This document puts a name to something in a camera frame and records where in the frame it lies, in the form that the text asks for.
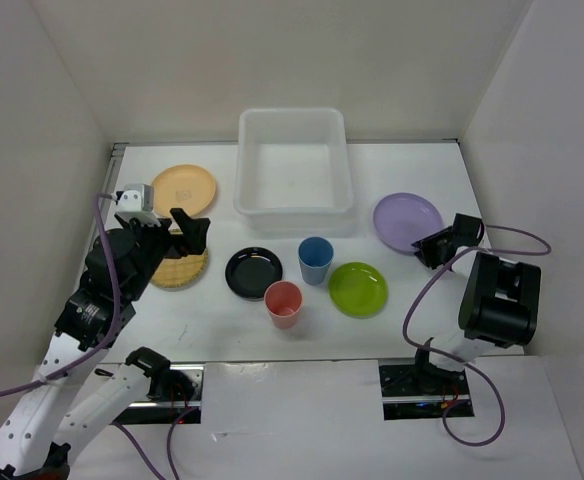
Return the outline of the yellow woven pattern plate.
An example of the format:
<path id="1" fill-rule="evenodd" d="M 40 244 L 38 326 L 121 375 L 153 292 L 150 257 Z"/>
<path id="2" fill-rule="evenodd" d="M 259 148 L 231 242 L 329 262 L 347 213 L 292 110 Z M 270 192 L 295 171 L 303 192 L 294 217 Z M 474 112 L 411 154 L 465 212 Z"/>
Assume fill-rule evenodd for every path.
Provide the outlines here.
<path id="1" fill-rule="evenodd" d="M 209 261 L 208 250 L 200 255 L 186 257 L 165 257 L 150 283 L 160 289 L 168 291 L 182 290 L 193 285 L 205 272 Z"/>

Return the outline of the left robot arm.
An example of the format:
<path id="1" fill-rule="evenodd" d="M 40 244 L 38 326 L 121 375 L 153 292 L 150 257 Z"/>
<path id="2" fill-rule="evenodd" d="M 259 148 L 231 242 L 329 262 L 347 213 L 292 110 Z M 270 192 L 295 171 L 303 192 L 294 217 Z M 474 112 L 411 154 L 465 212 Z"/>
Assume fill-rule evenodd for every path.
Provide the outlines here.
<path id="1" fill-rule="evenodd" d="M 15 390 L 21 398 L 0 427 L 0 479 L 65 479 L 87 444 L 141 395 L 186 400 L 193 392 L 166 357 L 139 347 L 96 393 L 73 403 L 161 262 L 204 253 L 210 227 L 180 208 L 167 218 L 136 212 L 116 219 L 118 228 L 101 230 L 93 242 L 33 380 Z"/>

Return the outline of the purple plastic plate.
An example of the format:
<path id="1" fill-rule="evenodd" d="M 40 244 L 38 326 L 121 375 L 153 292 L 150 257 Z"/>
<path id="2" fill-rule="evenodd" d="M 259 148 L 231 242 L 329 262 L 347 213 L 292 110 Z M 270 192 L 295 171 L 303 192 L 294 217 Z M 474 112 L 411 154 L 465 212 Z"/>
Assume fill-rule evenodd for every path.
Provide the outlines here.
<path id="1" fill-rule="evenodd" d="M 427 199 L 407 192 L 381 198 L 373 209 L 372 223 L 383 244 L 404 255 L 413 255 L 413 246 L 444 228 L 438 209 Z"/>

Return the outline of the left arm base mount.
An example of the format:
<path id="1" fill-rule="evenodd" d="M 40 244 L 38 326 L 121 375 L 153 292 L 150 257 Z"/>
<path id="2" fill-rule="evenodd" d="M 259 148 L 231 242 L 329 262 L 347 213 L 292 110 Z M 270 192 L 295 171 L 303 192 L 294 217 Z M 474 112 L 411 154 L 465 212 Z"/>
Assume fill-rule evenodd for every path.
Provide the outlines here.
<path id="1" fill-rule="evenodd" d="M 180 424 L 199 424 L 205 367 L 203 364 L 175 364 L 167 380 L 151 394 L 133 401 L 116 422 L 128 425 L 169 425 L 183 412 Z"/>

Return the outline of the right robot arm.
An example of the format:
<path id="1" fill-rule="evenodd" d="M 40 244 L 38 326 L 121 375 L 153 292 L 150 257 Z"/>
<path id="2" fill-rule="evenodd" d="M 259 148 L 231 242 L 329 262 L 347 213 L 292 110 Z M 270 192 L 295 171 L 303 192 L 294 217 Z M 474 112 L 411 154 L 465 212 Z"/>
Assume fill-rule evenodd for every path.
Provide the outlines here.
<path id="1" fill-rule="evenodd" d="M 451 226 L 412 243 L 418 260 L 432 270 L 452 269 L 467 247 L 475 255 L 458 313 L 458 329 L 419 347 L 410 381 L 425 394 L 452 392 L 464 367 L 493 348 L 528 345 L 537 327 L 541 269 L 479 251 L 483 220 L 464 214 Z"/>

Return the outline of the orange plastic plate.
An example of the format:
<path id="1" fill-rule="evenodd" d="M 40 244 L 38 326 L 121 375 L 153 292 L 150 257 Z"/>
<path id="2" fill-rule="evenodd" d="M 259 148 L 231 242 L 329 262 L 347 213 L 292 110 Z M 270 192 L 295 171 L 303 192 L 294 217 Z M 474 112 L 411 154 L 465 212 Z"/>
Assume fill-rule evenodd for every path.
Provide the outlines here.
<path id="1" fill-rule="evenodd" d="M 183 164 L 161 172 L 152 182 L 154 211 L 170 217 L 173 208 L 184 210 L 190 217 L 204 212 L 216 196 L 216 179 L 205 168 Z"/>

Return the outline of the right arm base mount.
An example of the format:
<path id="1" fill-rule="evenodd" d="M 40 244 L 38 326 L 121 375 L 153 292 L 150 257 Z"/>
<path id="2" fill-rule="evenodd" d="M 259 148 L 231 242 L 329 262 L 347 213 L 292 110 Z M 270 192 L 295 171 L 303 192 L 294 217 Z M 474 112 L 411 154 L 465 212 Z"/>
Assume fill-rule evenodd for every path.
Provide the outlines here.
<path id="1" fill-rule="evenodd" d="M 378 370 L 385 421 L 441 419 L 449 407 L 449 418 L 474 416 L 464 371 L 427 377 L 405 359 L 380 360 Z"/>

